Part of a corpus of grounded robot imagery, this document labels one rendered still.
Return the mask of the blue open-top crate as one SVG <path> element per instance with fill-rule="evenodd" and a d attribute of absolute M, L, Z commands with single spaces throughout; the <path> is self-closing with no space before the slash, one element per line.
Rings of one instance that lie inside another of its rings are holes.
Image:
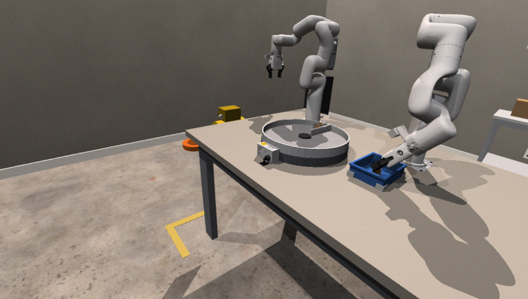
<path fill-rule="evenodd" d="M 354 178 L 359 179 L 373 187 L 375 187 L 376 183 L 380 184 L 381 186 L 385 186 L 386 184 L 389 186 L 402 176 L 407 165 L 398 163 L 391 168 L 388 168 L 387 165 L 385 165 L 383 168 L 381 168 L 381 174 L 378 175 L 372 172 L 370 165 L 380 159 L 382 159 L 382 155 L 372 152 L 349 163 L 349 170 L 354 172 Z"/>

